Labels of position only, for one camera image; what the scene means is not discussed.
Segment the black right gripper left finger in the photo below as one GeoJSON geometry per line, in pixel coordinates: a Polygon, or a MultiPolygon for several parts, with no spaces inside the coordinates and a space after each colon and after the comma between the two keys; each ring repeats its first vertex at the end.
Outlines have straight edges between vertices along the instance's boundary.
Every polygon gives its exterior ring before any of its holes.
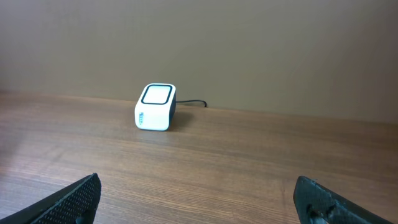
{"type": "Polygon", "coordinates": [[[1,224],[93,224],[101,198],[96,173],[1,219],[1,224]]]}

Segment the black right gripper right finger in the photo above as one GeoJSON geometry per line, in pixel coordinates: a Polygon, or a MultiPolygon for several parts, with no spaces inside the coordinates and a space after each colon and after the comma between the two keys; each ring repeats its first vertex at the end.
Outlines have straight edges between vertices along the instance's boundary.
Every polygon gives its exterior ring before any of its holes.
{"type": "Polygon", "coordinates": [[[392,224],[306,176],[298,177],[293,200],[300,223],[392,224]]]}

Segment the white barcode scanner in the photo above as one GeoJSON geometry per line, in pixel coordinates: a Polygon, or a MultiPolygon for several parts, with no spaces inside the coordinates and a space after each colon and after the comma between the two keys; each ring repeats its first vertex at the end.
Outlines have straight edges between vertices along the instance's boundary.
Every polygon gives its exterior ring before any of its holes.
{"type": "Polygon", "coordinates": [[[176,108],[176,87],[169,83],[148,84],[134,110],[135,124],[139,129],[166,131],[176,108]]]}

